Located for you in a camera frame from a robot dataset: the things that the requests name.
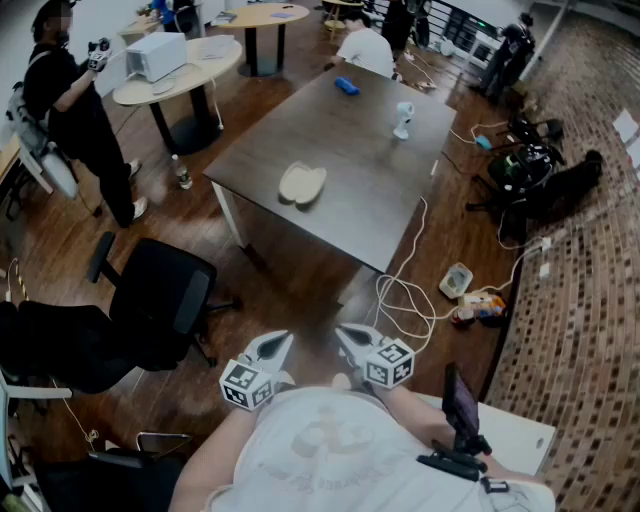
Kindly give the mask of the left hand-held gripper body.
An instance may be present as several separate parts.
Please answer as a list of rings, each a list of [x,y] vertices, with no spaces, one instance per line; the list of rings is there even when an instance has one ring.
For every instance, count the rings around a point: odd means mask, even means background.
[[[293,377],[282,369],[284,359],[250,360],[242,354],[226,364],[219,379],[222,398],[246,411],[255,411],[267,403],[283,385],[294,386]]]

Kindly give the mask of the white paper sheet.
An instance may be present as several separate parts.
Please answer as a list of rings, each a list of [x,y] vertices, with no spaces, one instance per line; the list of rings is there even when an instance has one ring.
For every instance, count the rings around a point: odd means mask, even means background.
[[[620,112],[612,125],[624,144],[631,141],[640,129],[640,124],[634,120],[627,109],[623,109]]]

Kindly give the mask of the black duffel bag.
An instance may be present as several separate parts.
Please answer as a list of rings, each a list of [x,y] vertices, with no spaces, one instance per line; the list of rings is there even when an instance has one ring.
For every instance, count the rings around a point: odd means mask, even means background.
[[[527,199],[527,217],[553,221],[571,213],[582,199],[595,188],[603,173],[603,157],[589,150],[584,159],[570,169],[552,175]]]

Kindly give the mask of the white table leg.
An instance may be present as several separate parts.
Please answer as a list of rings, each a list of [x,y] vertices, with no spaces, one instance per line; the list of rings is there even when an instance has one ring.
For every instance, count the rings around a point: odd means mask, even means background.
[[[211,185],[236,245],[245,250],[249,246],[249,240],[244,230],[234,194],[215,182],[211,182]]]

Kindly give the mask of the pile of snack packets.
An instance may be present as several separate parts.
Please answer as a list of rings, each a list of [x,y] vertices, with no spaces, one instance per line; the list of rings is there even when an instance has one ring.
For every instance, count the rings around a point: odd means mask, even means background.
[[[450,320],[456,326],[469,326],[479,321],[486,326],[500,325],[507,305],[499,295],[487,292],[467,293],[458,298]]]

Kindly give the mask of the black phone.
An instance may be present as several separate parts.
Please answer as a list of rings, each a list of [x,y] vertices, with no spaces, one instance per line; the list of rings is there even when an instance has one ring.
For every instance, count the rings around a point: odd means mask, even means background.
[[[479,434],[478,403],[454,362],[445,367],[442,411],[457,438],[468,440]]]

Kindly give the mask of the white shelf unit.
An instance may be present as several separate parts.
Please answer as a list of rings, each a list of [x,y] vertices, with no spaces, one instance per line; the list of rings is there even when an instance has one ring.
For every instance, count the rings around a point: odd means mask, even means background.
[[[479,434],[492,448],[492,457],[507,470],[539,478],[556,428],[484,403],[477,403]]]

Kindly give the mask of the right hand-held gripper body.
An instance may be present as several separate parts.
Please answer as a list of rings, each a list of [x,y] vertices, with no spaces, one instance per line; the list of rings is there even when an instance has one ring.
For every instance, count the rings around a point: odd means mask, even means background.
[[[368,347],[359,377],[363,382],[391,390],[414,373],[415,352],[399,339],[384,338],[378,347]]]

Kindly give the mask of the black office chair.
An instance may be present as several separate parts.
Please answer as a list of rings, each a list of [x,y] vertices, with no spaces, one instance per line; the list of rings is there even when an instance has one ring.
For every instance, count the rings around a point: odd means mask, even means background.
[[[173,370],[190,348],[209,367],[217,360],[205,353],[208,315],[239,310],[241,299],[211,304],[217,269],[182,249],[142,238],[121,272],[108,261],[115,234],[102,234],[92,255],[87,278],[97,283],[105,277],[114,286],[108,316],[135,364],[147,371]]]

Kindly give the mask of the black backpack green trim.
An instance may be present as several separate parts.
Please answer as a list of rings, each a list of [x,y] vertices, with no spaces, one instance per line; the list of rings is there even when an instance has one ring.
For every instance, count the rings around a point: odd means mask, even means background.
[[[500,190],[524,194],[546,182],[557,164],[564,165],[565,160],[555,147],[529,144],[496,158],[488,174]]]

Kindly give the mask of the black clamp phone mount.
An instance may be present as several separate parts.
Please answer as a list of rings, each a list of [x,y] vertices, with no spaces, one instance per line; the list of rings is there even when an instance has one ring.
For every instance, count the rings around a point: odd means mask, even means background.
[[[487,464],[478,458],[479,454],[492,454],[492,448],[483,435],[464,437],[457,434],[452,448],[433,439],[432,453],[419,455],[416,461],[447,474],[478,482],[488,470]]]

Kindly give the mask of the clear water bottle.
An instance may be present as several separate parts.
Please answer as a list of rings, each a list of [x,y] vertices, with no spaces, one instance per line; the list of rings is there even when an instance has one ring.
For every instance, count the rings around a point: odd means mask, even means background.
[[[193,181],[187,167],[177,154],[171,155],[171,161],[180,188],[183,190],[189,190],[193,185]]]

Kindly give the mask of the white padded chair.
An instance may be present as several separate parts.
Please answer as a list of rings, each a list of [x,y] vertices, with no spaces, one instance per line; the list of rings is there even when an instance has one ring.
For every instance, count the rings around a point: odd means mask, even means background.
[[[78,181],[54,144],[49,144],[42,152],[30,149],[23,141],[19,141],[19,145],[22,164],[47,194],[51,195],[57,189],[68,199],[77,198]]]

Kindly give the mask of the person's white shirt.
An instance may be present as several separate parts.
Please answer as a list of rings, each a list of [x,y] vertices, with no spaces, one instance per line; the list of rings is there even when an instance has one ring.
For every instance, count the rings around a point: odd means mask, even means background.
[[[487,491],[420,463],[427,452],[364,394],[282,392],[204,512],[555,512],[544,485],[509,479],[507,491]]]

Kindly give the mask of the white box appliance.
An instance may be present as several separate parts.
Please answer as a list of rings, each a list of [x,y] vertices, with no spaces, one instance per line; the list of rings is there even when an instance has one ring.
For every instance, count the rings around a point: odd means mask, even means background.
[[[187,40],[183,33],[154,32],[126,48],[129,74],[154,83],[187,63]]]

